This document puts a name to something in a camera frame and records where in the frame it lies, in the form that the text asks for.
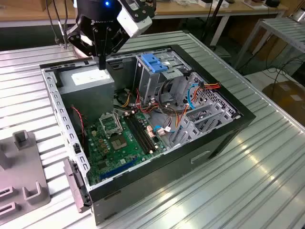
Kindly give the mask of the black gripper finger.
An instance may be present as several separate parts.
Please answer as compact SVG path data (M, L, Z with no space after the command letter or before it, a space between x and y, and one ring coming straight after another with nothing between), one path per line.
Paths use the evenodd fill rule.
M114 30L111 27L102 29L102 69L106 69L106 58L111 53L116 53L128 40L128 34L122 27Z
M81 38L81 35L87 37L91 44L88 44ZM93 29L71 28L67 31L68 41L87 56L91 56L97 63L99 70L102 70L102 50L98 36L94 34Z

